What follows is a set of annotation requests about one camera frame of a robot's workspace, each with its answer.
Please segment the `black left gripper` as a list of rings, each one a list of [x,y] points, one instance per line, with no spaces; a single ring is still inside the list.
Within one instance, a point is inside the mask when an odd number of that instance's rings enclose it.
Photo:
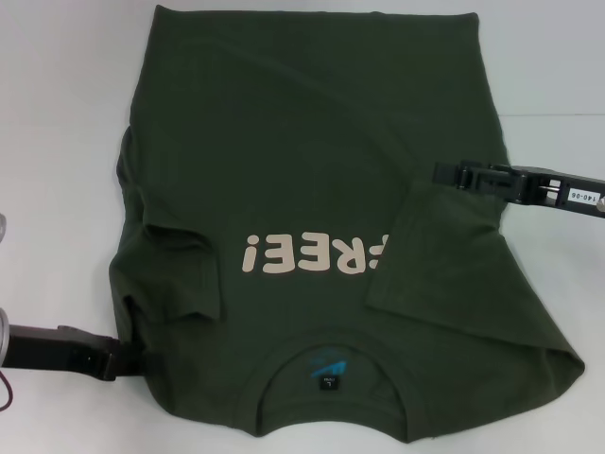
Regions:
[[[122,376],[144,376],[146,349],[69,326],[56,329],[21,325],[9,327],[3,367],[71,372],[101,381]]]

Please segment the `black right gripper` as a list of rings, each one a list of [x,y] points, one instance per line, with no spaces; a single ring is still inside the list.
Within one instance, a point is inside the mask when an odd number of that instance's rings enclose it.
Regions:
[[[490,167],[490,164],[468,160],[437,162],[433,183],[469,193],[496,196],[521,205],[582,215],[604,214],[603,180],[534,166],[498,165],[489,170]]]

